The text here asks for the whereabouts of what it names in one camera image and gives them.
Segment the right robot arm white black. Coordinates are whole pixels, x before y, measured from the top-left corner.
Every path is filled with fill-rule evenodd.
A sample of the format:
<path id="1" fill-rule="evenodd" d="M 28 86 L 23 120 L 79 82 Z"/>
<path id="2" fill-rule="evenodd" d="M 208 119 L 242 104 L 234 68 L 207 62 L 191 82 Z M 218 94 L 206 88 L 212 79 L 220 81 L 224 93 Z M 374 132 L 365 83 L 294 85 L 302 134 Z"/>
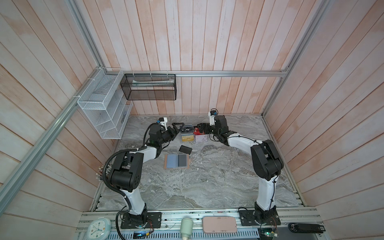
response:
<path id="1" fill-rule="evenodd" d="M 284 168 L 284 161 L 274 142 L 253 140 L 229 130 L 224 115 L 211 115 L 209 123 L 200 123 L 197 128 L 200 133 L 212 135 L 215 141 L 237 148 L 252 157 L 254 171 L 259 177 L 255 220 L 259 224 L 264 224 L 268 219 L 276 217 L 278 215 L 275 203 L 276 185 Z"/>

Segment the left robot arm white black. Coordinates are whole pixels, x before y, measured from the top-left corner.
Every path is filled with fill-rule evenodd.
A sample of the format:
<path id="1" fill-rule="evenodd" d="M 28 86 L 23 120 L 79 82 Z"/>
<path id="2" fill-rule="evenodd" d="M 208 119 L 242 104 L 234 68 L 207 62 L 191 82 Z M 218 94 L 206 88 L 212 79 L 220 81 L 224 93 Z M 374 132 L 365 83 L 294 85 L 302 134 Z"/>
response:
<path id="1" fill-rule="evenodd" d="M 147 205 L 138 190 L 143 163 L 159 157 L 165 148 L 163 145 L 173 141 L 183 127 L 184 123 L 167 127 L 165 119 L 160 118 L 147 128 L 141 147 L 115 152 L 103 167 L 103 182 L 123 197 L 127 209 L 122 215 L 135 227 L 148 221 Z"/>

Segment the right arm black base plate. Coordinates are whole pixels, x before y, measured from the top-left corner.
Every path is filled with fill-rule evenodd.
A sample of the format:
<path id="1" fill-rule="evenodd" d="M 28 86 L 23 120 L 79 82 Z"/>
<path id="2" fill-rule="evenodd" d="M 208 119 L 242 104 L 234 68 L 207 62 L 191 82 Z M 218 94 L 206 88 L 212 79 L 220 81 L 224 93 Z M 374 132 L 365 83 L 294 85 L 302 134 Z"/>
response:
<path id="1" fill-rule="evenodd" d="M 276 208 L 267 211 L 239 208 L 238 213 L 242 226 L 281 225 L 281 220 Z"/>

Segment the black credit card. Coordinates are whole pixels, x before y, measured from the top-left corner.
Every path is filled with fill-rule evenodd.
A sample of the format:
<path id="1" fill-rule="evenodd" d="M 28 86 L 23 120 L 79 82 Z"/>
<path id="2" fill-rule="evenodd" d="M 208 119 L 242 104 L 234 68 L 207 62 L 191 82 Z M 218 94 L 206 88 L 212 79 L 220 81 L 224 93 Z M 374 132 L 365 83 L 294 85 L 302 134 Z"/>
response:
<path id="1" fill-rule="evenodd" d="M 184 145 L 181 145 L 179 148 L 179 152 L 187 154 L 187 155 L 190 155 L 192 153 L 192 150 L 193 150 L 192 148 L 184 146 Z"/>

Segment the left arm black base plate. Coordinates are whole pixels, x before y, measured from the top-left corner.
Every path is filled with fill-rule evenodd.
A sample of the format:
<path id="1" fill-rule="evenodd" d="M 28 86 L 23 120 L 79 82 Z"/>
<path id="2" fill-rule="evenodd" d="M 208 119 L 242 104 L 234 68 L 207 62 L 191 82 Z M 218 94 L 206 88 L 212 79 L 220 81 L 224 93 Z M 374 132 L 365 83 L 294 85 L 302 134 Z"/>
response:
<path id="1" fill-rule="evenodd" d="M 161 222 L 161 212 L 142 213 L 141 215 L 124 213 L 120 227 L 121 229 L 137 229 L 138 227 L 148 229 L 152 226 L 154 229 L 158 229 L 161 227 Z"/>

